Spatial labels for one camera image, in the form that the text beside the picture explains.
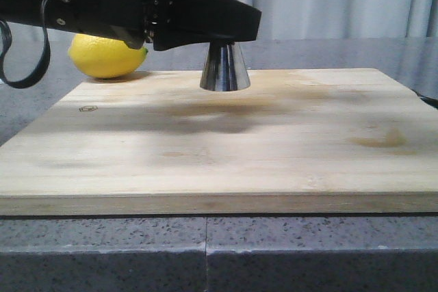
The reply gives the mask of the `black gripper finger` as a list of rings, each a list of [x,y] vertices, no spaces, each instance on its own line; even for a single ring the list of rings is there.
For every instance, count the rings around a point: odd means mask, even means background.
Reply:
[[[237,0],[158,0],[153,48],[166,51],[204,42],[257,38],[261,11]]]

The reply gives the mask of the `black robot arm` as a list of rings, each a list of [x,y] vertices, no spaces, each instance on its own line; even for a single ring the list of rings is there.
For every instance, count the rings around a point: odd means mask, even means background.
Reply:
[[[1,0],[1,17],[165,51],[253,41],[261,12],[236,0]]]

